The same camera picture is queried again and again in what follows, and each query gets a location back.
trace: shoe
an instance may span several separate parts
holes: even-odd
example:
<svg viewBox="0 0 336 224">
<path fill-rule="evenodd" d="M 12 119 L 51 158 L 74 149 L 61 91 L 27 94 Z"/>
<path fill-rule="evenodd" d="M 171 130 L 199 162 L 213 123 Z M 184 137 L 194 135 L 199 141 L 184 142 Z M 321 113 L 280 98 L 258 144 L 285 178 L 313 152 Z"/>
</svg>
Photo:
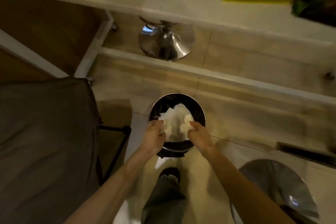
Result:
<svg viewBox="0 0 336 224">
<path fill-rule="evenodd" d="M 180 171 L 176 167 L 168 167 L 164 169 L 159 177 L 162 175 L 166 175 L 168 178 L 174 179 L 177 183 L 180 183 Z"/>
</svg>

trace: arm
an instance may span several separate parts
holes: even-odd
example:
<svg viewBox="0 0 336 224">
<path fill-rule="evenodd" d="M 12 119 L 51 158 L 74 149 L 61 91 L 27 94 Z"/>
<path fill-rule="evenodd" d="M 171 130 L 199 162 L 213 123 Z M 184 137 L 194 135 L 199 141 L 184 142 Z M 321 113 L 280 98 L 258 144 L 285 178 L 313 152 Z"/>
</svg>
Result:
<svg viewBox="0 0 336 224">
<path fill-rule="evenodd" d="M 195 130 L 188 131 L 190 141 L 212 166 L 226 194 L 245 224 L 295 224 L 280 207 L 239 170 L 212 143 L 206 128 L 190 122 Z"/>
<path fill-rule="evenodd" d="M 148 124 L 142 145 L 97 192 L 86 200 L 64 224 L 111 224 L 126 199 L 135 179 L 147 161 L 157 154 L 166 140 L 159 135 L 163 120 Z"/>
</svg>

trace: pants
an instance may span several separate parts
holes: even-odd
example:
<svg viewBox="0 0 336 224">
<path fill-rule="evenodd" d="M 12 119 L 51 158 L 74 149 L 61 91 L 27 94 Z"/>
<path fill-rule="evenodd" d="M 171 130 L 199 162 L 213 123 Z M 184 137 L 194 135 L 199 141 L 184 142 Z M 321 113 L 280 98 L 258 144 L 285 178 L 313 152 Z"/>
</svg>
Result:
<svg viewBox="0 0 336 224">
<path fill-rule="evenodd" d="M 181 224 L 185 206 L 179 184 L 163 175 L 142 210 L 141 224 Z"/>
</svg>

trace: forearm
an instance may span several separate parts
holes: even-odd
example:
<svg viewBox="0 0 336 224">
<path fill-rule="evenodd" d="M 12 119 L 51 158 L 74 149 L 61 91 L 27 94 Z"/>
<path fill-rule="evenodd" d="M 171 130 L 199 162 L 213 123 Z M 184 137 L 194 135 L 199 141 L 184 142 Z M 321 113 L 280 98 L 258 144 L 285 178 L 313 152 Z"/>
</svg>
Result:
<svg viewBox="0 0 336 224">
<path fill-rule="evenodd" d="M 65 224 L 111 224 L 150 156 L 141 149 L 86 200 Z"/>
<path fill-rule="evenodd" d="M 246 179 L 239 170 L 216 148 L 205 151 L 225 192 L 245 224 L 295 224 L 278 205 L 257 186 Z"/>
</svg>

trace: hand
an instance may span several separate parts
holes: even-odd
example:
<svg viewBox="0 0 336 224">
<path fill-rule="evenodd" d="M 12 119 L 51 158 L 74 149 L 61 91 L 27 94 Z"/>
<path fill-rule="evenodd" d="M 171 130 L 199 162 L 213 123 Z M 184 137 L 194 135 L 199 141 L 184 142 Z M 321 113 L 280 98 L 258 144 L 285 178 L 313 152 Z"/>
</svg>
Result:
<svg viewBox="0 0 336 224">
<path fill-rule="evenodd" d="M 212 143 L 210 135 L 205 127 L 195 121 L 191 121 L 190 125 L 193 126 L 195 130 L 188 131 L 188 138 L 201 154 L 205 156 L 208 150 L 214 148 L 215 145 Z"/>
<path fill-rule="evenodd" d="M 147 130 L 143 135 L 140 149 L 144 151 L 149 158 L 157 154 L 166 141 L 166 133 L 160 134 L 160 129 L 163 125 L 163 120 L 152 120 L 148 123 Z"/>
</svg>

